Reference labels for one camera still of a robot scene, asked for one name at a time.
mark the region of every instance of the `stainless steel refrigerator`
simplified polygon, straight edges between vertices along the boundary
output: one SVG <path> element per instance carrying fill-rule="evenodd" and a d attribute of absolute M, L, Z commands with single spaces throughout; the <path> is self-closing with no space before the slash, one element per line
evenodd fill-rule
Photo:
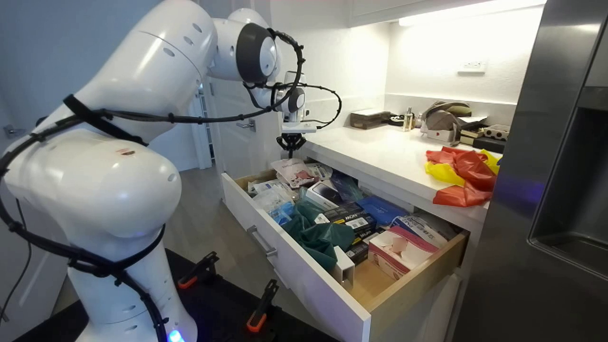
<path fill-rule="evenodd" d="M 457 342 L 608 342 L 608 0 L 548 0 Z"/>

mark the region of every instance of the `kitchen cabinet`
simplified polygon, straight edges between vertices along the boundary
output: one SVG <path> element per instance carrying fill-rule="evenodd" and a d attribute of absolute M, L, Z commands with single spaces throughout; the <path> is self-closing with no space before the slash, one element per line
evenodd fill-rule
<path fill-rule="evenodd" d="M 349 0 L 350 26 L 398 20 L 406 15 L 419 15 L 425 11 L 438 11 L 482 0 Z"/>
<path fill-rule="evenodd" d="M 356 269 L 349 290 L 292 239 L 248 193 L 250 180 L 267 180 L 267 170 L 235 180 L 223 174 L 225 203 L 265 246 L 269 262 L 311 313 L 341 340 L 445 340 L 457 319 L 470 264 L 485 220 L 485 207 L 434 205 L 444 184 L 425 172 L 425 151 L 442 148 L 400 127 L 358 131 L 337 127 L 311 134 L 301 157 L 314 157 L 352 174 L 371 193 L 402 207 L 419 207 L 461 227 L 461 233 L 421 269 L 388 279 L 371 260 Z"/>

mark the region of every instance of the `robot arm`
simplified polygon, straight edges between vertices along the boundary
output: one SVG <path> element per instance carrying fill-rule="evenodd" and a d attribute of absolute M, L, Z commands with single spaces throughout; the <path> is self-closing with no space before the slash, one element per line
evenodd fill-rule
<path fill-rule="evenodd" d="M 214 20 L 191 0 L 159 3 L 83 89 L 0 157 L 0 176 L 10 191 L 52 212 L 71 241 L 62 245 L 29 233 L 0 201 L 0 218 L 12 231 L 81 265 L 71 279 L 96 324 L 83 340 L 168 340 L 176 328 L 197 340 L 197 326 L 168 281 L 172 273 L 159 245 L 162 224 L 179 199 L 179 174 L 164 157 L 117 138 L 113 131 L 149 142 L 168 131 L 172 119 L 187 121 L 168 113 L 181 113 L 206 75 L 244 79 L 255 102 L 269 110 L 290 104 L 280 94 L 297 93 L 301 72 L 290 87 L 267 85 L 278 74 L 274 39 L 288 36 L 255 20 L 267 26 L 248 9 Z"/>

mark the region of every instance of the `countertop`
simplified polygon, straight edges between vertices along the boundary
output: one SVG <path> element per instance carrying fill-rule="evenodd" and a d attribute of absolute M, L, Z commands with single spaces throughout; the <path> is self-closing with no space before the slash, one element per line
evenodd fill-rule
<path fill-rule="evenodd" d="M 307 134 L 307 140 L 303 151 L 309 157 L 341 169 L 385 195 L 404 199 L 466 229 L 482 231 L 489 205 L 463 208 L 434 203 L 436 191 L 449 184 L 425 170 L 426 150 L 442 150 L 444 144 L 425 138 L 419 129 L 333 127 Z"/>

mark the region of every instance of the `open drawer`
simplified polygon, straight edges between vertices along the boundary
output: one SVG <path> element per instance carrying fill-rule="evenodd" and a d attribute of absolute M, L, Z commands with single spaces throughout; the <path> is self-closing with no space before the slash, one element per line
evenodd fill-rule
<path fill-rule="evenodd" d="M 345 288 L 328 273 L 274 218 L 246 191 L 252 180 L 274 178 L 273 170 L 233 180 L 223 174 L 225 203 L 244 227 L 255 226 L 255 235 L 267 248 L 282 281 L 299 296 L 309 311 L 339 340 L 404 340 L 388 336 L 409 311 L 440 286 L 459 267 L 468 235 L 459 233 L 421 267 L 398 281 L 387 275 L 371 258 L 356 267 L 352 288 Z"/>

